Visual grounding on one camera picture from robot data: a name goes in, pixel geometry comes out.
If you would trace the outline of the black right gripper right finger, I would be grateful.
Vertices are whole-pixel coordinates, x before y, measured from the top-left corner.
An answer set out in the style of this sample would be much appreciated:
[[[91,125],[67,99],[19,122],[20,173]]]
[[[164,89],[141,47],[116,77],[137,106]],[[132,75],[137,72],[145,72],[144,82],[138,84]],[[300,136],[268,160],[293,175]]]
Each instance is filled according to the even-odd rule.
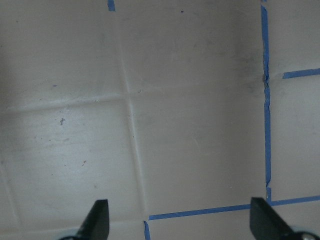
[[[306,231],[294,231],[262,198],[250,200],[249,228],[256,240],[307,240]]]

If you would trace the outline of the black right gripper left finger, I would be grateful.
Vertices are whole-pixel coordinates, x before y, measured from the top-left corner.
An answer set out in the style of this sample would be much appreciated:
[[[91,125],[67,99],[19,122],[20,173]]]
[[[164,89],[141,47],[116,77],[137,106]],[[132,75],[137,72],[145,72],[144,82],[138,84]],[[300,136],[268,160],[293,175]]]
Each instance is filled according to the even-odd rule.
[[[110,234],[109,204],[107,199],[96,200],[73,237],[74,240],[107,240]]]

